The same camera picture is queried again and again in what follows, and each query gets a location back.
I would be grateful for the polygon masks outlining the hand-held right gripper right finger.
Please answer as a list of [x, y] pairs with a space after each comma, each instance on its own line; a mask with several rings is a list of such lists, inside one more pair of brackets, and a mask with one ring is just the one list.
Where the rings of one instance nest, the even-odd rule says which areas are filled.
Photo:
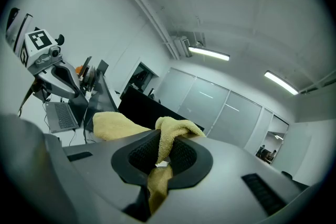
[[[291, 221], [310, 198], [292, 180], [247, 151], [206, 137], [193, 142], [213, 157], [208, 175], [195, 187], [171, 190], [153, 215], [153, 224], [284, 224]], [[244, 181], [259, 176], [285, 204], [268, 215], [256, 191]]]

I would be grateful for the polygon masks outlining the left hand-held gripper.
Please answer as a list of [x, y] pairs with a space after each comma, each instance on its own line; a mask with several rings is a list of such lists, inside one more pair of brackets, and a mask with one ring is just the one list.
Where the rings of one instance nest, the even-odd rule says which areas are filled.
[[[34, 76], [33, 84], [39, 79], [47, 92], [67, 99], [76, 98], [80, 90], [79, 77], [72, 65], [60, 62], [63, 35], [53, 39], [47, 30], [38, 29], [25, 33], [22, 37], [19, 59]], [[46, 71], [52, 65], [52, 71]]]

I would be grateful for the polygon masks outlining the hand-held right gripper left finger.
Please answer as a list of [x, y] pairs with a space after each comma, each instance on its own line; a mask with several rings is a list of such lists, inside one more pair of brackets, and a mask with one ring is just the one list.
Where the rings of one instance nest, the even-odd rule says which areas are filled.
[[90, 189], [121, 211], [148, 211], [148, 175], [158, 156], [160, 131], [63, 150]]

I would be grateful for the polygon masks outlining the yellow cloth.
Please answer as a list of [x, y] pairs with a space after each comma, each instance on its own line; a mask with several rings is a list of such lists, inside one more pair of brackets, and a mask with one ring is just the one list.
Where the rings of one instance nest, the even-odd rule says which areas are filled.
[[[160, 117], [155, 123], [155, 129], [160, 130], [160, 139], [154, 145], [154, 159], [145, 161], [149, 167], [148, 191], [149, 209], [153, 214], [167, 197], [168, 180], [173, 177], [173, 169], [170, 164], [165, 167], [157, 165], [163, 162], [173, 148], [176, 137], [190, 138], [204, 137], [205, 134], [193, 122], [189, 120], [176, 120], [169, 116]], [[135, 124], [119, 112], [98, 112], [93, 116], [93, 132], [98, 138], [105, 141], [116, 140], [138, 133], [148, 131], [146, 127]]]

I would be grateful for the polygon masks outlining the wide black monitor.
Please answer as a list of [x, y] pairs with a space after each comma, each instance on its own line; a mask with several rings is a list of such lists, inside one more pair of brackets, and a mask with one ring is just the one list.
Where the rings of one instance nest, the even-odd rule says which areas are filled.
[[155, 129], [155, 123], [160, 117], [169, 116], [176, 120], [186, 120], [133, 87], [129, 87], [123, 95], [118, 110], [135, 124], [152, 130]]

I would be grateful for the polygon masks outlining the silver open laptop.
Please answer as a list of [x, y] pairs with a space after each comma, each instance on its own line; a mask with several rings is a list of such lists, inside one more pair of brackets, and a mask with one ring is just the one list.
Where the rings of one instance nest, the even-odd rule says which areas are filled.
[[46, 115], [51, 133], [76, 130], [80, 128], [88, 101], [80, 93], [68, 102], [46, 102]]

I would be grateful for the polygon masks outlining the dark doorway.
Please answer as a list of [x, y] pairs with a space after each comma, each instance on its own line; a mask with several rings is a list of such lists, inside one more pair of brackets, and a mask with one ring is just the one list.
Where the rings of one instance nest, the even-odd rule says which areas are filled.
[[143, 63], [139, 63], [128, 82], [128, 87], [133, 87], [140, 92], [144, 92], [149, 82], [156, 77], [157, 75]]

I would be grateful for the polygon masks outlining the long ceiling light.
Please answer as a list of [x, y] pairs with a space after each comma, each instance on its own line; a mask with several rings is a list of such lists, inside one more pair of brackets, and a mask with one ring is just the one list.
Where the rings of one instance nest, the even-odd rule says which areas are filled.
[[280, 77], [278, 77], [274, 73], [272, 73], [270, 71], [266, 71], [264, 76], [266, 78], [270, 79], [271, 81], [273, 81], [274, 83], [276, 83], [277, 85], [281, 86], [282, 88], [284, 88], [288, 92], [290, 92], [292, 95], [298, 95], [299, 94], [298, 90], [296, 90], [293, 86], [291, 86], [289, 83], [287, 83], [285, 80], [281, 79]]
[[223, 54], [223, 53], [216, 52], [216, 51], [212, 51], [212, 50], [209, 50], [209, 49], [190, 46], [190, 47], [188, 47], [188, 50], [192, 53], [195, 53], [195, 54], [201, 54], [201, 55], [213, 57], [213, 58], [224, 60], [224, 61], [229, 61], [230, 60], [230, 55]]

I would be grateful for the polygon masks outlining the white air conditioner unit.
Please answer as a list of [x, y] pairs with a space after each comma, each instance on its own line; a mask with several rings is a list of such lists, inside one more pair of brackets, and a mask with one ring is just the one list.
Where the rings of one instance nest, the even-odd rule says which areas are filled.
[[190, 42], [186, 36], [172, 36], [172, 40], [181, 58], [190, 58], [192, 56], [188, 49]]

